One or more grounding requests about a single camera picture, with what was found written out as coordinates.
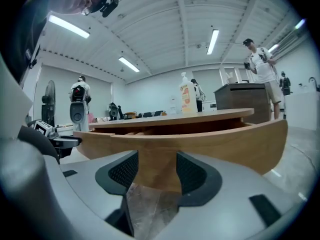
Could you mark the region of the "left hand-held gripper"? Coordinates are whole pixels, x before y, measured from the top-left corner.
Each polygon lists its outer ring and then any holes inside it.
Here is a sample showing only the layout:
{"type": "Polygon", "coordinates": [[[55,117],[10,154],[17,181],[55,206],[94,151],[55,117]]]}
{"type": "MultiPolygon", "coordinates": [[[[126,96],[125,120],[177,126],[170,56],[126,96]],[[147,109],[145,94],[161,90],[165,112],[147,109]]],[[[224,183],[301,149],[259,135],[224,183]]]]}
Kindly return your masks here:
{"type": "Polygon", "coordinates": [[[53,146],[58,149],[72,149],[79,146],[82,142],[80,137],[59,136],[56,127],[53,127],[42,120],[36,120],[33,128],[48,139],[53,140],[53,146]]]}

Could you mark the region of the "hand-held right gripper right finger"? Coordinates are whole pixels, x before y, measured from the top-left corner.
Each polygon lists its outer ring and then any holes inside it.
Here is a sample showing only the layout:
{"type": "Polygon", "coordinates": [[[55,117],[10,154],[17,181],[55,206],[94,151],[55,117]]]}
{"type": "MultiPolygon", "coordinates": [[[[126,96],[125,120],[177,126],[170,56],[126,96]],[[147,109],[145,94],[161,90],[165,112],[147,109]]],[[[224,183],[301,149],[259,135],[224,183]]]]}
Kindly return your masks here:
{"type": "Polygon", "coordinates": [[[275,240],[297,205],[254,170],[179,151],[178,212],[154,240],[275,240]]]}

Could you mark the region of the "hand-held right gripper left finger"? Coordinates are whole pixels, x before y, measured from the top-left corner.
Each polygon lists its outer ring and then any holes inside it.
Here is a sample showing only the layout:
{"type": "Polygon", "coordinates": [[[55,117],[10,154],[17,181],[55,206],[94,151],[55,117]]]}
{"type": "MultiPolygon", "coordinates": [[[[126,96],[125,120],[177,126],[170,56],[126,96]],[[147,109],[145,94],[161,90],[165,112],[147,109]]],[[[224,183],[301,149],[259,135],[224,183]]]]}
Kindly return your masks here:
{"type": "Polygon", "coordinates": [[[134,236],[127,192],[139,170],[139,152],[130,150],[63,164],[63,175],[77,196],[100,219],[134,236]]]}

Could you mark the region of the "wooden table with drawer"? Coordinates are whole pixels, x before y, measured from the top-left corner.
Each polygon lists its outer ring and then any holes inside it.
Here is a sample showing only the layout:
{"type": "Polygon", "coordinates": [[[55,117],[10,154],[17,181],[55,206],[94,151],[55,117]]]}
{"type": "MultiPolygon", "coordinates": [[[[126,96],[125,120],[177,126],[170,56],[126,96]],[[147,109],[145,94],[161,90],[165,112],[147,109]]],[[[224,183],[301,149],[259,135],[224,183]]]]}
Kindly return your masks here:
{"type": "Polygon", "coordinates": [[[176,153],[198,154],[248,167],[264,175],[275,168],[284,152],[288,135],[285,119],[244,127],[178,135],[114,135],[112,153],[138,151],[134,183],[180,192],[176,153]]]}

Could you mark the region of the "black oval device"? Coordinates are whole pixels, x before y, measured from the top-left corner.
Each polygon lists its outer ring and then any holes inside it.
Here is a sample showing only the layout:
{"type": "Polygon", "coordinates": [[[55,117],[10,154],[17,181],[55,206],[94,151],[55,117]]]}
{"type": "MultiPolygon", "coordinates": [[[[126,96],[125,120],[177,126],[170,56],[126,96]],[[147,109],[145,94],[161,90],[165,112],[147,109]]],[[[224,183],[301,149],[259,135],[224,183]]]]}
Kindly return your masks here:
{"type": "Polygon", "coordinates": [[[86,114],[86,102],[76,101],[70,104],[69,109],[70,119],[74,124],[81,124],[88,120],[86,114]]]}

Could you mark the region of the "black floor fan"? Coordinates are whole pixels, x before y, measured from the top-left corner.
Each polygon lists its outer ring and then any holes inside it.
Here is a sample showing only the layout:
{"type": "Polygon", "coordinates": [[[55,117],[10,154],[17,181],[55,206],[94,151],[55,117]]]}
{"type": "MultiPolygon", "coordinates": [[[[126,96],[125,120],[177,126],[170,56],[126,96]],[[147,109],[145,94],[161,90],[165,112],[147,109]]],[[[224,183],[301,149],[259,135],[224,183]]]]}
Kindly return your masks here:
{"type": "Polygon", "coordinates": [[[55,127],[56,88],[53,80],[48,82],[45,94],[41,98],[41,119],[48,125],[55,127]]]}

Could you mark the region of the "black white striped sofa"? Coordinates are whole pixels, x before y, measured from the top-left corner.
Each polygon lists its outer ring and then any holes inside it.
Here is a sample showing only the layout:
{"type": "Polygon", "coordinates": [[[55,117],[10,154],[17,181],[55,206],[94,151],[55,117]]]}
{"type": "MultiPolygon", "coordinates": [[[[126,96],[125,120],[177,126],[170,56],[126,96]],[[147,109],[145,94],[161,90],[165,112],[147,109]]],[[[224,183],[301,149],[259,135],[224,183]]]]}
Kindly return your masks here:
{"type": "Polygon", "coordinates": [[[152,112],[144,112],[138,113],[136,118],[149,118],[149,117],[158,117],[158,116],[166,116],[167,113],[164,110],[152,111],[152,112]]]}

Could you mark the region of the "white water dispenser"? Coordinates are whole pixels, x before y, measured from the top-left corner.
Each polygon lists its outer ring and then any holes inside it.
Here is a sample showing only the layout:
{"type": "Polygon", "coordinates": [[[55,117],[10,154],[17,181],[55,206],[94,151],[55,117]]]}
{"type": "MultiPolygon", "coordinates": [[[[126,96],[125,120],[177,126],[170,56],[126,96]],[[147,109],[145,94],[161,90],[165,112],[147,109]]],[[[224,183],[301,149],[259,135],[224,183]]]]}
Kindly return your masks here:
{"type": "Polygon", "coordinates": [[[171,115],[179,113],[177,97],[174,95],[171,95],[169,99],[169,113],[171,115]]]}

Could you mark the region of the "white pump bottle orange label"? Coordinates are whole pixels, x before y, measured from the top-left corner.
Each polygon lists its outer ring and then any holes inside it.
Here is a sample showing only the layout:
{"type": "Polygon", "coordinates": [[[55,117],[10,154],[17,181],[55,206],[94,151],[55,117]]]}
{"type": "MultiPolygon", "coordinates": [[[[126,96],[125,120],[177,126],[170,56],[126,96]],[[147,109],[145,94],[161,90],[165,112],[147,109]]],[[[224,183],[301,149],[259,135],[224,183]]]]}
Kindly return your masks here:
{"type": "Polygon", "coordinates": [[[194,114],[198,112],[196,92],[194,84],[188,80],[186,72],[181,73],[182,82],[179,85],[181,94],[181,111],[183,114],[194,114]]]}

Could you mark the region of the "dark wooden cabinet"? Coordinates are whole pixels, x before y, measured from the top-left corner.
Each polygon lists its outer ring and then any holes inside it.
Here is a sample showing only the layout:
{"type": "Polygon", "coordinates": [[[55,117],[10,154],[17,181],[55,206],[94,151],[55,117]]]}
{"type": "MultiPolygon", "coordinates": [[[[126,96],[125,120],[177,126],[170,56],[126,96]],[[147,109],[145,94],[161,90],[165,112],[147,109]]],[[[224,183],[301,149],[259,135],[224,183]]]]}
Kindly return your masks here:
{"type": "Polygon", "coordinates": [[[254,109],[243,121],[251,124],[268,122],[271,119],[271,102],[263,83],[230,83],[214,92],[218,110],[254,109]]]}

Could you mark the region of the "white cup with sticks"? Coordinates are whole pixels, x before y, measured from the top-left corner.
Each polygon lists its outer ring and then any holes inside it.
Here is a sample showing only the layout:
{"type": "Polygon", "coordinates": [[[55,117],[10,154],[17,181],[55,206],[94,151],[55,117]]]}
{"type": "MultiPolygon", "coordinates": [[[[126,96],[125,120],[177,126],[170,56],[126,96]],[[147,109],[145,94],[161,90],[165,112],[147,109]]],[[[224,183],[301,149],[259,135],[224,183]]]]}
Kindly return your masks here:
{"type": "Polygon", "coordinates": [[[230,72],[226,71],[225,75],[226,75],[226,82],[228,84],[236,84],[238,82],[234,71],[230,71],[230,72]]]}

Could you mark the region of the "person's black clothed body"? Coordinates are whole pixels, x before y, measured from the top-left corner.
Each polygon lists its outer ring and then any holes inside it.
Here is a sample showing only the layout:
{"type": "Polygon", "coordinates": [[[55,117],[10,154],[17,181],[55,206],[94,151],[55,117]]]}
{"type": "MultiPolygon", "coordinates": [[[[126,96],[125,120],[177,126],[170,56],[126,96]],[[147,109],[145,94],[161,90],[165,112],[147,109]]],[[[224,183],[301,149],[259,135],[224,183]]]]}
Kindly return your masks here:
{"type": "Polygon", "coordinates": [[[89,15],[101,0],[0,0],[0,139],[30,133],[24,117],[32,102],[21,83],[36,64],[39,39],[49,13],[89,15]]]}

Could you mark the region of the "white bathtub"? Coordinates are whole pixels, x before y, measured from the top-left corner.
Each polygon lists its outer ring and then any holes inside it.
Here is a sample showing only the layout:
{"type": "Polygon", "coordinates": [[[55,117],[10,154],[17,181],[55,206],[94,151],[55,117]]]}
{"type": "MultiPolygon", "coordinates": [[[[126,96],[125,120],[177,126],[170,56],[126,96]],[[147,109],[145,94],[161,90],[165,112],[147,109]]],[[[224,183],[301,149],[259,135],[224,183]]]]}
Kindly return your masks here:
{"type": "Polygon", "coordinates": [[[320,130],[320,92],[285,96],[285,114],[290,127],[320,130]]]}

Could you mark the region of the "dark bathtub faucet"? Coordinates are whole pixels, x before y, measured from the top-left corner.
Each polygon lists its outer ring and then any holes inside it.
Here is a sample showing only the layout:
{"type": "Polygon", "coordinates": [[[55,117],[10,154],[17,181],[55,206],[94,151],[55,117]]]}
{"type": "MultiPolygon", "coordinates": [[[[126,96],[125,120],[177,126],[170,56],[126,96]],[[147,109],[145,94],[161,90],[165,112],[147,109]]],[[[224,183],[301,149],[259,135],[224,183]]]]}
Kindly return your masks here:
{"type": "Polygon", "coordinates": [[[317,80],[314,77],[310,77],[308,83],[311,85],[314,91],[320,93],[320,84],[317,83],[317,80]]]}

